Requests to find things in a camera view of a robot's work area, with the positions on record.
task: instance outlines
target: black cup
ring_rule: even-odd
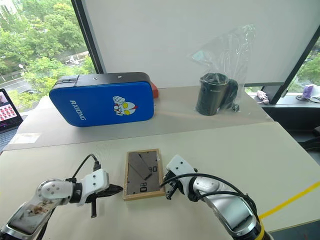
[[[202,115],[215,115],[225,96],[229,79],[221,73],[211,72],[201,77],[200,82],[196,110]]]

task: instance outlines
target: blue case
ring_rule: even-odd
[[[150,78],[143,72],[64,76],[49,97],[76,127],[145,121],[154,115]]]

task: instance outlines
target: white wall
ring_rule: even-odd
[[[247,83],[282,83],[320,24],[320,0],[83,1],[105,69],[145,72],[159,87],[194,86],[187,58],[231,29],[256,26]]]

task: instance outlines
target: purple object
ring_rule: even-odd
[[[306,85],[303,89],[303,93],[302,93],[302,96],[306,99],[309,99],[311,98],[311,92],[312,92],[312,89],[314,88],[314,85],[313,84],[310,84],[310,85]]]

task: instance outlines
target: desk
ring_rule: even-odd
[[[245,93],[241,98],[240,112],[226,111],[214,116],[203,116],[195,111],[198,93],[197,86],[159,89],[159,99],[154,101],[154,117],[150,120],[92,127],[75,127],[68,124],[49,97],[45,97],[17,131],[18,134],[40,133],[37,141],[9,144],[4,150],[88,143],[273,121]]]
[[[230,181],[249,193],[260,214],[320,179],[318,164],[277,122],[11,150],[0,156],[0,225],[33,196],[39,183],[71,177],[89,153],[98,157],[111,183],[123,186],[126,152],[155,148],[163,167],[179,154],[199,172]],[[266,149],[270,151],[262,156]],[[92,165],[86,163],[78,177],[90,173]],[[265,218],[266,230],[318,219],[319,198],[316,189]],[[190,202],[178,192],[171,201],[155,197],[124,202],[117,194],[97,200],[97,218],[91,219],[90,211],[90,205],[59,206],[44,239],[230,239],[205,203]]]

